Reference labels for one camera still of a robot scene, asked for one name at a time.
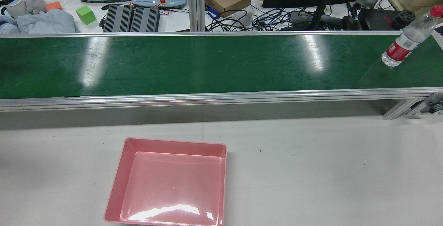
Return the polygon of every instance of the green cube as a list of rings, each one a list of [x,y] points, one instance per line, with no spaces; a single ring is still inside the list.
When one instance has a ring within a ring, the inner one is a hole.
[[[79,15],[80,20],[83,21],[85,24],[90,24],[93,21],[97,20],[91,8],[89,8],[86,5],[81,8],[78,8],[75,11],[77,12],[77,15]]]

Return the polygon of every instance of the pink tray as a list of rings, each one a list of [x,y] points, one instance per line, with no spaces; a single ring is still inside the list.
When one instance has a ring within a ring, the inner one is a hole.
[[[223,225],[226,145],[128,138],[105,221]]]

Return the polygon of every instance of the monitor stand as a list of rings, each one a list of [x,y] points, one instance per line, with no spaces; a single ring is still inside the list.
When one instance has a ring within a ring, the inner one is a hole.
[[[309,25],[308,30],[316,30],[318,23],[322,19],[323,12],[325,11],[326,6],[328,5],[329,0],[320,0],[317,5],[317,9],[314,12],[314,16],[312,17],[312,21]]]

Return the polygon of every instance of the green conveyor belt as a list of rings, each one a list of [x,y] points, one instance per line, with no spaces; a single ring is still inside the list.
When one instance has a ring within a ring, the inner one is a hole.
[[[0,38],[0,98],[442,87],[430,37],[399,67],[395,35]]]

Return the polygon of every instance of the water bottle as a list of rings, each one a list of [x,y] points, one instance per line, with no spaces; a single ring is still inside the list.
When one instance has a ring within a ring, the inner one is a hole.
[[[443,16],[443,6],[436,5],[429,13],[411,22],[381,55],[381,60],[388,66],[399,66],[413,49],[431,35],[441,16]]]

